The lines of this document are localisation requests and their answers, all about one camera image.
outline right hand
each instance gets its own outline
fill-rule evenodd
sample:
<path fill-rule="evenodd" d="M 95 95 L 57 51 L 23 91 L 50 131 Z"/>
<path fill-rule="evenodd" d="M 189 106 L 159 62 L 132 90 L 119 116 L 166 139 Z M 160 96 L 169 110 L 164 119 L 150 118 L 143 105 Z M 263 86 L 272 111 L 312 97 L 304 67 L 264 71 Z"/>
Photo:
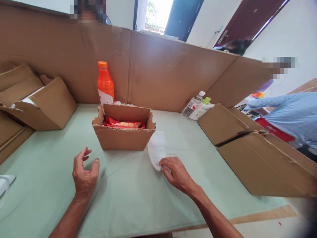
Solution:
<path fill-rule="evenodd" d="M 159 162 L 167 180 L 177 189 L 189 195 L 198 185 L 191 178 L 179 157 L 167 157 Z"/>

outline green bottle cap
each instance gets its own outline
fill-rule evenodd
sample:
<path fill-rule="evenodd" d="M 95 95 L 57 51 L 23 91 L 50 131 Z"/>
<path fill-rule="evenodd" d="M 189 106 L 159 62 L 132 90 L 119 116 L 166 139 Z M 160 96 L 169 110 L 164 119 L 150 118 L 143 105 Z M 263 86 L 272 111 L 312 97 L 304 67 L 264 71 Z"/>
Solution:
<path fill-rule="evenodd" d="M 210 103 L 210 100 L 211 98 L 206 97 L 205 99 L 202 100 L 202 103 L 208 105 Z"/>

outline blue sleeve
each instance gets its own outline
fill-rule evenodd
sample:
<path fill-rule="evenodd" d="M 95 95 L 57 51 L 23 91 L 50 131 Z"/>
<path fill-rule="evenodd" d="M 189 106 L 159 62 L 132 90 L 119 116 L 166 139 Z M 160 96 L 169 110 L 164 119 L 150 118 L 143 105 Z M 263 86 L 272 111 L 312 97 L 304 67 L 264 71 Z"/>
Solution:
<path fill-rule="evenodd" d="M 256 110 L 260 109 L 262 107 L 278 107 L 284 102 L 287 102 L 288 100 L 292 100 L 294 97 L 297 97 L 296 94 L 290 94 L 290 95 L 282 95 L 274 98 L 262 98 L 262 99 L 256 99 L 251 102 L 248 102 L 247 106 L 244 108 L 245 110 Z"/>

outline green tablecloth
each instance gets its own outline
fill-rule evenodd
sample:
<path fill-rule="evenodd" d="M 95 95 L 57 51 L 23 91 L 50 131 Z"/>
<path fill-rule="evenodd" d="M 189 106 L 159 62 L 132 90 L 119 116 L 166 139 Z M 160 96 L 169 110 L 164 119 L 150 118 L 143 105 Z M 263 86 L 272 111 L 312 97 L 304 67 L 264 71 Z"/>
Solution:
<path fill-rule="evenodd" d="M 74 194 L 73 159 L 92 149 L 99 180 L 79 237 L 134 237 L 204 224 L 194 202 L 172 187 L 144 151 L 103 151 L 92 128 L 97 105 L 81 104 L 61 131 L 35 132 L 1 166 L 17 176 L 0 210 L 0 237 L 47 237 Z M 154 111 L 167 156 L 179 156 L 193 179 L 228 218 L 264 212 L 282 198 L 249 194 L 199 125 L 179 113 Z"/>

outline tiled floor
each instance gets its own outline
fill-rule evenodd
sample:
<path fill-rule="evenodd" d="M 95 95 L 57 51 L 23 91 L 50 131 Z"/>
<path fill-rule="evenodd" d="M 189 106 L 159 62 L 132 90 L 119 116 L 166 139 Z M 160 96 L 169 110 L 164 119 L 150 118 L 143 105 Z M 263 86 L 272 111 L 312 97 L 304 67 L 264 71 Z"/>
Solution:
<path fill-rule="evenodd" d="M 278 220 L 258 221 L 235 225 L 244 238 L 297 238 L 301 237 L 309 226 L 307 220 L 298 212 L 294 218 L 283 218 Z M 174 238 L 212 238 L 209 229 L 188 230 L 173 233 Z"/>

